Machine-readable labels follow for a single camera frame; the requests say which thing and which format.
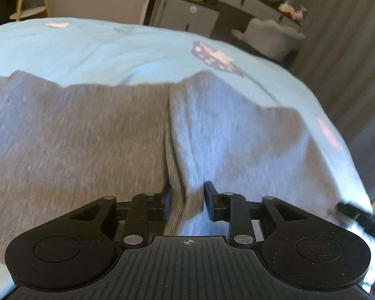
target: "silver screw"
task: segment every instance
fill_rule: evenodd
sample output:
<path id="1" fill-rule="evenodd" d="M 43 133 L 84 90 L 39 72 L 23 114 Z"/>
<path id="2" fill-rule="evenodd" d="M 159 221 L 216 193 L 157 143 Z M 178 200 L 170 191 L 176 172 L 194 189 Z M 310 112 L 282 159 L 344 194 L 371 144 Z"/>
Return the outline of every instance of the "silver screw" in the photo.
<path id="1" fill-rule="evenodd" d="M 143 241 L 143 238 L 137 234 L 127 235 L 123 241 L 128 245 L 138 245 Z"/>
<path id="2" fill-rule="evenodd" d="M 247 234 L 239 234 L 235 236 L 233 240 L 235 240 L 236 243 L 241 244 L 241 245 L 248 245 L 254 241 L 253 237 Z"/>

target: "curtain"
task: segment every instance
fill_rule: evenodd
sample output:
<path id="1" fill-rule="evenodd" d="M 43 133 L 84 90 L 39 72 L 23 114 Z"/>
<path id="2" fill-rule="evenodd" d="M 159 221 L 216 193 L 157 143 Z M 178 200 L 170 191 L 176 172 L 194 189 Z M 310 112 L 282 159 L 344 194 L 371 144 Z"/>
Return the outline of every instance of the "curtain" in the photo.
<path id="1" fill-rule="evenodd" d="M 375 198 L 375 0 L 294 0 L 309 13 L 293 75 L 317 96 Z"/>

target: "pink petal print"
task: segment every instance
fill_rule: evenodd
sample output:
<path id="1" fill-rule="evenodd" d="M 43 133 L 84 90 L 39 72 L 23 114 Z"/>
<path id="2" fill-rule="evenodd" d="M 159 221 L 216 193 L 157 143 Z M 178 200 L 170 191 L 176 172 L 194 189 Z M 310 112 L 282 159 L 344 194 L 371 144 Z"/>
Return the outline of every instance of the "pink petal print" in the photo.
<path id="1" fill-rule="evenodd" d="M 319 116 L 316 116 L 315 118 L 322 132 L 325 134 L 325 137 L 328 140 L 328 142 L 333 146 L 333 148 L 336 151 L 341 151 L 342 147 L 340 143 L 337 141 L 337 139 L 335 138 L 335 135 L 332 133 L 331 129 L 328 127 L 325 121 Z"/>

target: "light blue bed sheet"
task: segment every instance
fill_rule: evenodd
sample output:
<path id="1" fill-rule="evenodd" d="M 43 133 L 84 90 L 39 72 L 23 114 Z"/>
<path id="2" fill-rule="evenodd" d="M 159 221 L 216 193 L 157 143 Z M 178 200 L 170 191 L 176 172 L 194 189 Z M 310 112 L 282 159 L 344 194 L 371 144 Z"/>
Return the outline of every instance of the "light blue bed sheet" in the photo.
<path id="1" fill-rule="evenodd" d="M 65 28 L 49 27 L 66 22 Z M 196 42 L 233 59 L 239 73 L 210 67 L 192 53 Z M 95 83 L 136 85 L 178 82 L 211 70 L 263 107 L 295 108 L 311 130 L 341 198 L 372 211 L 348 148 L 313 93 L 283 68 L 234 46 L 190 33 L 86 19 L 35 19 L 0 27 L 0 76 L 29 72 L 61 86 Z M 372 251 L 366 281 L 375 279 L 375 242 L 361 235 Z M 0 264 L 0 297 L 11 286 Z"/>

